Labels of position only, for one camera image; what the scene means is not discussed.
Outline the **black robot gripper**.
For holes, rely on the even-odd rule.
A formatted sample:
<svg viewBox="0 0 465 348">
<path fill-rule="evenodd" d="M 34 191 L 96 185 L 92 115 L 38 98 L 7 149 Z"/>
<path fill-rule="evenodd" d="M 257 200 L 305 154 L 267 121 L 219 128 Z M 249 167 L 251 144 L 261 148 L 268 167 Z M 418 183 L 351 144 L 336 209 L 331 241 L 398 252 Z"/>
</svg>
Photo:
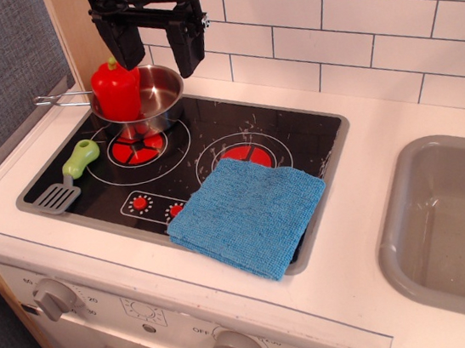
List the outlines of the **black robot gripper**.
<svg viewBox="0 0 465 348">
<path fill-rule="evenodd" d="M 90 17 L 117 63 L 132 70 L 145 57 L 139 26 L 166 29 L 182 78 L 205 58 L 200 0 L 88 0 Z"/>
</svg>

